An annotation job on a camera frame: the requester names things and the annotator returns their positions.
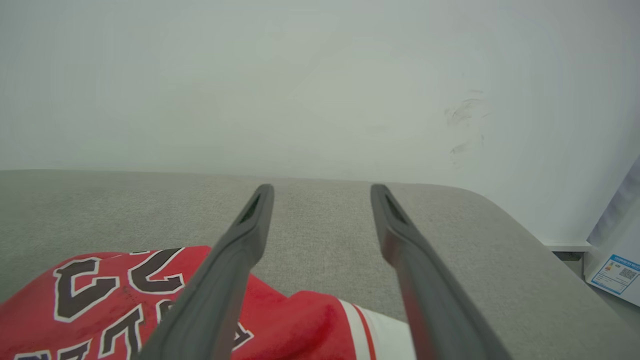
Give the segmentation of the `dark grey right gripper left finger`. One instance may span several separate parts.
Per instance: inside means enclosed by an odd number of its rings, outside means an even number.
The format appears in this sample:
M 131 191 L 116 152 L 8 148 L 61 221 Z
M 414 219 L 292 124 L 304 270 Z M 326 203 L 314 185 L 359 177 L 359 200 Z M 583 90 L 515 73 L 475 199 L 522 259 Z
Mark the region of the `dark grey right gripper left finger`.
M 261 184 L 138 353 L 140 360 L 229 360 L 250 271 L 263 257 L 275 190 Z

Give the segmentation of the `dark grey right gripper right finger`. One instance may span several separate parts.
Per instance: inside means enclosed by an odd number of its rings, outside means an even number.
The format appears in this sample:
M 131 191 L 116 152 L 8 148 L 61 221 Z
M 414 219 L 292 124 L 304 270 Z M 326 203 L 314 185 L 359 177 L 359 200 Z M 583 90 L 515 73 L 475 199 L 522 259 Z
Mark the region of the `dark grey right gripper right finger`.
M 382 257 L 394 268 L 419 360 L 509 360 L 510 354 L 391 190 L 370 187 Z

